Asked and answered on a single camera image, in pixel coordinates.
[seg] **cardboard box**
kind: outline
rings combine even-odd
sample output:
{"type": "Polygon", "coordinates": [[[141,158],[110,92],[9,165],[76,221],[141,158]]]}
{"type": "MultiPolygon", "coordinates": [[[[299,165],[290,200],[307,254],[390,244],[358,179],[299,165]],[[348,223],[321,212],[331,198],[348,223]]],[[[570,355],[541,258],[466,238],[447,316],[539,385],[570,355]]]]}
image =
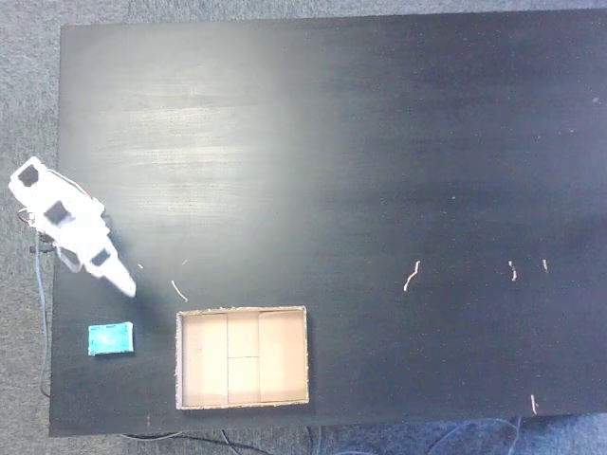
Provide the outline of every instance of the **cardboard box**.
{"type": "Polygon", "coordinates": [[[179,410],[309,402],[304,306],[177,313],[179,410]]]}

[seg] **black table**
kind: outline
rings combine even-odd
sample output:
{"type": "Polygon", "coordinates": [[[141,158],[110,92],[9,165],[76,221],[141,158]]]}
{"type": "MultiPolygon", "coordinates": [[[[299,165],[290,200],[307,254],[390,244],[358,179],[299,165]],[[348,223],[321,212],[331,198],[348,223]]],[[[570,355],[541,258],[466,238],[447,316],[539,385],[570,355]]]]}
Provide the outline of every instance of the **black table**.
{"type": "Polygon", "coordinates": [[[56,268],[51,435],[607,410],[607,11],[65,27],[60,96],[138,294],[56,268]],[[176,410],[175,313],[276,305],[310,404],[176,410]]]}

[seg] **cable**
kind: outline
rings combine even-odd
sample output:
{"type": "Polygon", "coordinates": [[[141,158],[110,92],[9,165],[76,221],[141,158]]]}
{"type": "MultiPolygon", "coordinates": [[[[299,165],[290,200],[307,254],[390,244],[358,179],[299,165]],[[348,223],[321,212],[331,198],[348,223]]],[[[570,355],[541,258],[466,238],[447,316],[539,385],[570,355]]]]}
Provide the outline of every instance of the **cable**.
{"type": "Polygon", "coordinates": [[[515,438],[514,438],[514,441],[512,442],[512,445],[510,446],[510,449],[508,450],[508,455],[511,455],[511,454],[512,454],[512,450],[514,449],[514,445],[515,445],[515,444],[516,444],[516,442],[519,440],[519,429],[520,429],[520,427],[521,427],[521,418],[519,418],[519,422],[518,422],[518,424],[517,424],[517,425],[514,425],[514,424],[512,424],[512,422],[508,422],[507,420],[504,420],[504,419],[493,419],[493,418],[479,419],[479,420],[476,420],[476,421],[473,421],[473,422],[467,422],[467,423],[465,423],[465,424],[458,425],[457,427],[452,428],[451,430],[447,431],[447,433],[445,433],[443,436],[441,436],[441,437],[438,439],[438,441],[436,441],[436,442],[435,442],[435,443],[434,443],[434,444],[433,444],[433,445],[430,447],[430,449],[428,450],[428,452],[426,452],[426,455],[432,455],[432,454],[434,453],[434,451],[436,450],[436,448],[437,448],[437,447],[440,447],[440,446],[441,446],[441,445],[442,445],[442,444],[443,444],[445,441],[447,441],[447,440],[449,439],[449,437],[450,437],[450,436],[451,436],[453,433],[455,433],[455,432],[459,431],[460,429],[467,428],[467,427],[469,427],[470,425],[476,425],[476,424],[478,424],[479,422],[487,422],[487,421],[489,421],[489,422],[500,422],[500,423],[502,423],[502,424],[506,424],[506,425],[508,425],[509,427],[514,428],[514,429],[515,429],[515,431],[516,431],[516,436],[515,436],[515,438]]]}
{"type": "Polygon", "coordinates": [[[29,212],[28,209],[26,209],[25,207],[23,207],[22,209],[17,210],[17,218],[19,218],[21,221],[23,221],[24,223],[30,223],[31,222],[31,218],[29,218],[29,212]],[[23,216],[21,216],[22,213],[25,213],[28,215],[28,218],[24,218],[23,216]]]}
{"type": "Polygon", "coordinates": [[[42,311],[42,332],[44,337],[45,349],[42,355],[42,365],[40,367],[40,393],[46,398],[50,398],[50,394],[45,392],[43,387],[43,383],[45,381],[45,373],[46,373],[46,358],[48,357],[48,322],[46,320],[46,298],[45,298],[45,288],[42,284],[42,273],[40,272],[40,238],[38,236],[38,231],[34,234],[36,239],[34,240],[35,248],[36,248],[36,281],[38,282],[38,293],[40,294],[40,309],[42,311]]]}
{"type": "Polygon", "coordinates": [[[519,417],[518,422],[516,423],[516,436],[514,437],[514,441],[512,441],[512,445],[508,450],[508,455],[512,455],[514,453],[514,446],[519,441],[519,436],[521,435],[521,422],[523,421],[523,417],[519,417]]]}
{"type": "Polygon", "coordinates": [[[224,441],[215,441],[214,439],[208,439],[208,438],[197,438],[194,436],[175,436],[176,439],[189,439],[191,441],[202,441],[203,443],[209,443],[209,444],[214,444],[216,446],[223,446],[223,447],[234,447],[234,448],[241,448],[243,450],[253,450],[257,453],[261,453],[263,455],[272,455],[269,452],[266,452],[265,450],[261,449],[261,448],[257,448],[257,447],[253,447],[253,446],[247,446],[246,444],[238,444],[238,443],[232,443],[230,442],[229,444],[225,443],[224,441]]]}
{"type": "Polygon", "coordinates": [[[319,441],[316,443],[316,455],[321,455],[322,427],[319,427],[319,441]]]}
{"type": "Polygon", "coordinates": [[[152,441],[162,441],[163,439],[174,438],[178,436],[183,431],[178,431],[177,433],[169,433],[164,434],[162,436],[135,436],[133,434],[121,434],[123,438],[132,439],[133,441],[144,441],[144,442],[152,442],[152,441]]]}
{"type": "Polygon", "coordinates": [[[222,429],[220,432],[221,432],[221,437],[224,438],[224,441],[228,445],[228,448],[230,449],[230,452],[233,453],[234,455],[240,455],[240,453],[238,453],[238,450],[236,450],[234,447],[231,446],[231,442],[228,439],[228,436],[226,436],[226,431],[224,431],[222,429]]]}
{"type": "Polygon", "coordinates": [[[314,455],[314,451],[312,449],[312,430],[310,427],[306,427],[305,431],[307,432],[307,454],[314,455]]]}

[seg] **gray carpet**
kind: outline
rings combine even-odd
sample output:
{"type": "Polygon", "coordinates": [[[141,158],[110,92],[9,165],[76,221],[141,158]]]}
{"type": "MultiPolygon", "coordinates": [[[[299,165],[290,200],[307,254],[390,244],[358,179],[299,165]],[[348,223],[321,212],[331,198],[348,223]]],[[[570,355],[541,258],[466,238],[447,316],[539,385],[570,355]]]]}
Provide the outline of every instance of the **gray carpet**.
{"type": "MultiPolygon", "coordinates": [[[[63,24],[187,22],[310,16],[378,15],[479,10],[607,8],[607,0],[0,0],[0,182],[29,156],[55,161],[57,148],[59,32],[63,24]]],[[[42,340],[32,233],[18,222],[18,204],[0,193],[0,434],[1,453],[194,454],[229,452],[184,440],[157,443],[119,436],[49,439],[48,402],[38,392],[42,340]]],[[[46,292],[52,270],[44,258],[46,292]]],[[[376,454],[425,454],[459,423],[389,424],[322,430],[322,454],[362,450],[376,454]]],[[[196,433],[219,439],[215,432],[196,433]]],[[[228,431],[233,441],[272,454],[307,453],[305,428],[228,431]]],[[[318,429],[312,428],[314,446],[318,429]]],[[[452,435],[433,455],[506,454],[511,428],[478,422],[452,435]]],[[[523,421],[516,455],[607,453],[607,416],[535,418],[523,421]]]]}

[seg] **black cable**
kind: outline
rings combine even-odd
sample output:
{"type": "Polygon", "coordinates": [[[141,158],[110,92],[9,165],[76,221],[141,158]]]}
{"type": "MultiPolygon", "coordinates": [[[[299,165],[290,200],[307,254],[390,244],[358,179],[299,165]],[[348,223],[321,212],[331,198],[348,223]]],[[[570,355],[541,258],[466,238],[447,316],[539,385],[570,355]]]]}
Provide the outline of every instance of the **black cable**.
{"type": "Polygon", "coordinates": [[[247,446],[246,444],[238,444],[238,443],[232,443],[232,442],[227,444],[224,441],[216,441],[214,439],[198,438],[195,436],[183,436],[183,435],[175,436],[175,439],[189,439],[191,441],[202,441],[203,443],[214,444],[216,446],[221,446],[221,447],[230,447],[231,446],[232,448],[242,448],[243,450],[252,450],[254,452],[262,453],[264,455],[272,455],[271,453],[266,452],[265,450],[262,450],[261,448],[247,446]]]}
{"type": "Polygon", "coordinates": [[[236,450],[232,445],[230,440],[228,439],[228,436],[226,435],[226,431],[225,430],[221,430],[221,437],[224,438],[224,441],[226,442],[226,444],[228,445],[228,448],[230,449],[230,452],[233,453],[234,455],[240,455],[240,453],[238,452],[238,450],[236,450]]]}

